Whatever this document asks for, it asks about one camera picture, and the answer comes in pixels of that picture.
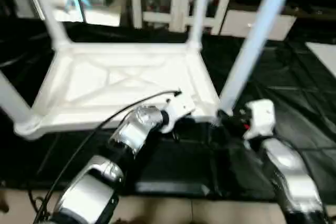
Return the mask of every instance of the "white plastic stool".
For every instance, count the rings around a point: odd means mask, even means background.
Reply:
[[[245,40],[221,94],[220,107],[231,113],[257,62],[267,35],[285,0],[263,0],[256,25]],[[202,23],[208,0],[196,0],[194,26],[184,44],[74,43],[39,0],[53,41],[55,56],[30,108],[0,72],[0,107],[27,139],[47,132],[87,130],[120,108],[165,90],[190,95],[196,121],[215,117],[219,98],[200,55]],[[148,101],[163,105],[169,95]],[[124,114],[107,127],[116,126]]]

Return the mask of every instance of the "black tablecloth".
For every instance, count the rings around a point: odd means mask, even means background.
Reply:
[[[66,23],[74,41],[184,42],[186,34]],[[38,20],[0,20],[0,68],[31,105],[53,51],[45,26]],[[202,57],[220,93],[239,52],[242,39],[203,37]],[[336,91],[334,77],[302,42],[269,41],[237,106],[269,98],[276,108],[276,132],[301,149],[317,180],[322,198],[336,204]],[[88,132],[59,134],[57,145],[37,178],[43,156],[57,134],[35,142],[14,135],[12,123],[0,117],[0,178],[2,185],[47,188]],[[111,131],[101,131],[84,148],[63,177],[63,188]],[[212,199],[272,200],[270,183],[255,155],[241,140],[209,124],[183,122],[176,138],[152,135],[127,175],[124,194],[150,194]]]

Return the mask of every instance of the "wire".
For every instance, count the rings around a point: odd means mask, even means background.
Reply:
[[[59,136],[59,134],[57,134],[56,137],[55,137],[55,139],[54,139],[54,141],[53,141],[52,144],[50,145],[50,147],[49,147],[49,149],[48,149],[46,155],[44,156],[44,158],[43,158],[43,160],[42,160],[42,162],[41,162],[41,164],[40,164],[40,166],[39,166],[39,168],[38,168],[38,170],[37,170],[37,172],[36,172],[34,178],[38,177],[38,175],[39,175],[39,174],[42,172],[42,170],[45,168],[45,166],[46,166],[46,164],[47,164],[47,162],[48,162],[48,159],[50,158],[50,156],[51,156],[51,154],[52,154],[52,152],[53,152],[53,150],[54,150],[54,148],[55,148],[57,142],[59,141],[59,139],[60,139],[60,136]],[[36,202],[37,202],[38,200],[40,200],[41,202],[43,202],[43,197],[36,197],[36,198],[34,199],[34,197],[33,197],[33,192],[32,192],[32,189],[31,189],[31,186],[30,186],[30,182],[29,182],[29,181],[27,182],[27,187],[28,187],[28,189],[27,189],[27,193],[28,193],[28,198],[29,198],[30,204],[32,205],[32,207],[33,207],[33,209],[35,210],[35,212],[37,213],[37,212],[38,212],[38,207],[37,207]]]
[[[163,92],[159,92],[157,94],[151,95],[149,97],[146,97],[144,99],[141,99],[137,102],[131,103],[130,105],[124,107],[123,109],[120,109],[119,111],[117,111],[115,114],[111,115],[110,117],[108,117],[107,119],[105,119],[103,122],[101,122],[95,129],[93,129],[91,131],[91,133],[79,144],[79,146],[77,147],[77,149],[75,150],[75,152],[72,154],[72,156],[70,157],[70,159],[68,160],[68,162],[65,164],[65,166],[63,167],[63,169],[61,170],[61,172],[58,174],[57,178],[55,179],[54,183],[52,184],[51,188],[49,189],[46,197],[44,198],[41,207],[38,209],[38,212],[35,216],[34,222],[33,224],[37,224],[39,221],[41,220],[45,220],[46,216],[43,215],[43,211],[44,209],[46,209],[47,204],[58,184],[58,182],[60,181],[60,179],[62,178],[64,172],[66,171],[66,169],[69,167],[69,165],[71,164],[71,162],[75,159],[75,157],[77,156],[77,154],[82,150],[82,148],[85,146],[85,144],[87,144],[89,142],[89,140],[100,130],[102,129],[109,121],[111,121],[114,117],[116,117],[117,115],[119,115],[120,113],[124,112],[125,110],[138,105],[144,101],[147,101],[149,99],[152,99],[154,97],[158,97],[160,95],[163,94],[170,94],[173,93],[175,95],[181,93],[180,91],[176,91],[176,90],[168,90],[168,91],[163,91]]]

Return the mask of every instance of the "tile floor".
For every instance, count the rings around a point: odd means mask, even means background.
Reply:
[[[34,219],[34,211],[25,191],[4,192],[10,210],[0,213],[1,224],[28,224]],[[34,192],[35,196],[44,192]],[[58,198],[55,194],[49,208]],[[336,214],[336,206],[328,207],[329,214]],[[117,220],[133,221],[133,224],[285,224],[280,209],[275,204],[189,200],[178,198],[122,197],[110,223]]]

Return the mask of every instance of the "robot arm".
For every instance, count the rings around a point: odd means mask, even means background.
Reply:
[[[259,155],[287,223],[331,223],[302,157],[273,136],[275,113],[270,100],[249,102],[239,115],[219,115],[223,124],[233,134],[238,132],[245,146],[252,146]]]
[[[195,109],[192,99],[179,94],[163,110],[140,106],[130,112],[99,153],[70,183],[50,219],[57,224],[107,224],[118,204],[125,173],[153,130],[169,132],[177,120]]]
[[[295,150],[269,138],[260,155],[287,223],[330,223],[316,184]]]

